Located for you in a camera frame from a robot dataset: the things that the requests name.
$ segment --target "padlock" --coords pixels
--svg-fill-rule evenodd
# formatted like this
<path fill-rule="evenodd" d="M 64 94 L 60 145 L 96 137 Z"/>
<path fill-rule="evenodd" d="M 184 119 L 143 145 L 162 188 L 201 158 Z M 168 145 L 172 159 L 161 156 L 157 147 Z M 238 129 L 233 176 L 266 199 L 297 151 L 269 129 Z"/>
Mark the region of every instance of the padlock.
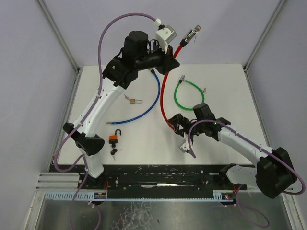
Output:
<path fill-rule="evenodd" d="M 117 129 L 115 130 L 115 134 L 114 135 L 111 135 L 109 137 L 109 144 L 111 144 L 111 147 L 114 149 L 116 147 L 115 144 L 118 143 L 118 137 L 117 137 L 117 131 L 119 131 L 119 135 L 121 135 L 121 130 L 120 129 Z"/>

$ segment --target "white wall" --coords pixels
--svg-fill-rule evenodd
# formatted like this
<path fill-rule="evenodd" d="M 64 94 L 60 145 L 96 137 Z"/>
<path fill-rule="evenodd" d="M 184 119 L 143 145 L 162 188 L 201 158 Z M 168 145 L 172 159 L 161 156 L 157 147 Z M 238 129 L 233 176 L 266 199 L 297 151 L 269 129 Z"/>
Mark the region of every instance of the white wall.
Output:
<path fill-rule="evenodd" d="M 196 45 L 180 53 L 182 64 L 245 63 L 279 0 L 45 0 L 62 35 L 80 66 L 97 65 L 101 32 L 114 18 L 143 12 L 172 25 L 176 48 L 189 28 L 202 29 Z M 107 64 L 124 45 L 132 30 L 144 30 L 154 38 L 149 19 L 133 17 L 109 30 L 102 48 Z"/>
<path fill-rule="evenodd" d="M 307 182 L 306 9 L 305 0 L 287 2 L 249 72 L 273 146 L 289 151 Z M 297 199 L 307 217 L 307 193 Z"/>
<path fill-rule="evenodd" d="M 34 0 L 0 1 L 0 223 L 19 229 L 74 71 Z"/>

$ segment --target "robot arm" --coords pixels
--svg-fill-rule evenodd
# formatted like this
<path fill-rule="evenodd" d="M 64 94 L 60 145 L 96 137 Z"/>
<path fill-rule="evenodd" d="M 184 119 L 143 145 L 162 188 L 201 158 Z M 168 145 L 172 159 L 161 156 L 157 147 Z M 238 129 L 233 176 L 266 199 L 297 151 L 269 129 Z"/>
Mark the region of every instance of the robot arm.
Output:
<path fill-rule="evenodd" d="M 270 198 L 277 197 L 281 192 L 292 185 L 297 177 L 293 175 L 282 164 L 268 156 L 261 150 L 267 150 L 277 158 L 281 159 L 287 165 L 293 169 L 289 154 L 282 148 L 272 149 L 269 146 L 261 146 L 261 149 L 256 148 L 249 142 L 246 142 L 237 135 L 238 130 L 231 125 L 229 121 L 224 118 L 216 119 L 211 112 L 209 106 L 206 103 L 201 103 L 193 107 L 193 111 L 196 116 L 196 121 L 189 121 L 181 114 L 177 114 L 168 120 L 170 124 L 175 127 L 175 133 L 181 135 L 186 141 L 180 146 L 180 149 L 184 149 L 185 152 L 190 153 L 193 157 L 196 157 L 190 151 L 187 145 L 187 133 L 190 127 L 198 120 L 212 120 L 223 123 L 228 128 L 235 131 L 233 133 L 227 127 L 218 123 L 200 123 L 194 127 L 191 133 L 191 141 L 193 141 L 193 135 L 199 135 L 205 133 L 207 136 L 214 138 L 216 141 L 220 141 L 246 157 L 255 168 L 242 167 L 240 165 L 229 164 L 223 168 L 220 172 L 233 184 L 246 184 L 254 187 L 258 187 L 266 196 Z"/>
<path fill-rule="evenodd" d="M 73 123 L 65 123 L 63 126 L 64 131 L 69 134 L 77 125 L 81 125 L 71 137 L 85 155 L 89 174 L 93 178 L 97 178 L 104 170 L 99 152 L 105 141 L 96 133 L 113 102 L 137 79 L 140 70 L 156 68 L 158 72 L 165 74 L 180 65 L 173 58 L 173 48 L 168 45 L 176 37 L 175 30 L 169 25 L 162 25 L 158 19 L 155 25 L 159 30 L 153 44 L 145 32 L 129 33 L 120 53 L 103 71 L 104 81 L 100 95 L 97 91 L 82 114 Z M 81 123 L 95 100 L 98 100 L 95 107 Z"/>

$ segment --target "white tabletop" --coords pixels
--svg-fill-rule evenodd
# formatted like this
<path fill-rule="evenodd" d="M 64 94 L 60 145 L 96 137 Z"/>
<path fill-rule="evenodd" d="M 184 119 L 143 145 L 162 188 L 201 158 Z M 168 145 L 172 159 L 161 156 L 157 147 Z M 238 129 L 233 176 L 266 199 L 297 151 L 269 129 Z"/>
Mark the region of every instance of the white tabletop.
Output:
<path fill-rule="evenodd" d="M 169 74 L 164 95 L 167 117 L 171 118 L 177 113 L 182 113 L 188 119 L 194 119 L 193 111 L 183 111 L 174 102 L 174 89 L 182 74 L 199 87 L 207 88 L 205 102 L 216 118 L 224 117 L 238 128 L 240 133 L 265 144 L 247 80 L 240 64 L 181 65 Z M 80 115 L 97 90 L 98 77 L 98 66 L 84 66 L 70 122 Z M 162 83 L 163 76 L 159 74 L 159 78 Z M 138 79 L 133 81 L 125 92 L 128 97 L 141 99 L 143 103 L 130 104 L 124 95 L 114 102 L 97 133 L 106 141 L 100 153 L 102 164 L 250 163 L 232 148 L 204 134 L 194 138 L 193 149 L 197 158 L 181 152 L 178 145 L 182 137 L 176 135 L 164 121 L 159 102 L 146 116 L 136 121 L 122 125 L 105 124 L 107 121 L 126 120 L 140 115 L 154 102 L 157 90 L 154 76 L 148 70 L 144 70 L 139 72 Z M 177 99 L 183 106 L 192 107 L 201 102 L 201 95 L 195 88 L 184 82 L 177 92 Z M 116 161 L 114 161 L 110 155 L 111 146 L 108 138 L 118 128 L 121 129 L 122 136 L 118 137 L 117 148 L 123 151 L 115 154 Z M 70 139 L 62 148 L 59 164 L 72 164 L 80 153 L 74 141 Z"/>

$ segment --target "cable lock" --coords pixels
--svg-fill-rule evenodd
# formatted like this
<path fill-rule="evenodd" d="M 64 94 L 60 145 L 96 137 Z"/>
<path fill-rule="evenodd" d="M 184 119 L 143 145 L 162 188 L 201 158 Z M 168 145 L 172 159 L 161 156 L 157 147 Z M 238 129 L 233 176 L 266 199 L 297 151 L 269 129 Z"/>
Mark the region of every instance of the cable lock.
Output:
<path fill-rule="evenodd" d="M 204 102 L 205 102 L 205 95 L 204 95 L 204 92 L 206 92 L 206 88 L 205 88 L 204 90 L 202 90 L 200 87 L 198 87 L 197 85 L 195 85 L 195 84 L 192 83 L 191 81 L 185 80 L 184 78 L 185 78 L 185 75 L 182 75 L 181 78 L 180 78 L 180 80 L 179 80 L 179 82 L 178 82 L 178 84 L 177 84 L 177 86 L 176 86 L 176 88 L 175 88 L 175 91 L 174 91 L 174 100 L 175 100 L 176 105 L 177 105 L 179 108 L 184 109 L 184 110 L 188 110 L 188 111 L 192 111 L 193 108 L 186 108 L 186 107 L 182 106 L 182 105 L 178 102 L 176 95 L 177 95 L 177 90 L 178 90 L 178 88 L 179 88 L 179 85 L 184 81 L 184 82 L 190 84 L 191 86 L 193 86 L 194 88 L 196 88 L 196 89 L 201 93 L 201 103 L 204 103 Z"/>

